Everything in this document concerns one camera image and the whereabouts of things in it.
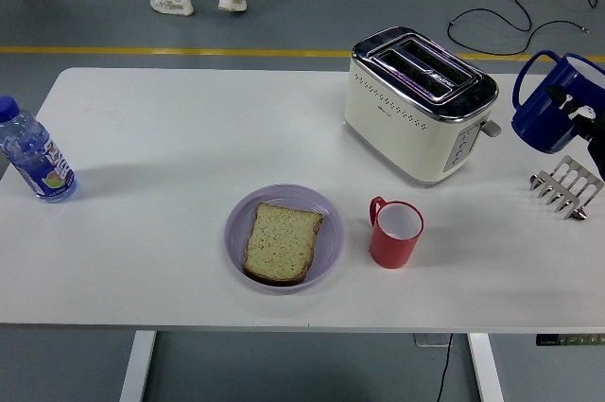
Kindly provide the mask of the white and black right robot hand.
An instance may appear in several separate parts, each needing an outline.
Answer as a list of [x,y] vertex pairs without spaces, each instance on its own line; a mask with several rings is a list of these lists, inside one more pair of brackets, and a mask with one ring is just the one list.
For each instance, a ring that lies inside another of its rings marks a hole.
[[559,85],[546,87],[549,98],[578,129],[578,135],[588,142],[587,150],[596,168],[604,178],[604,113],[571,96]]

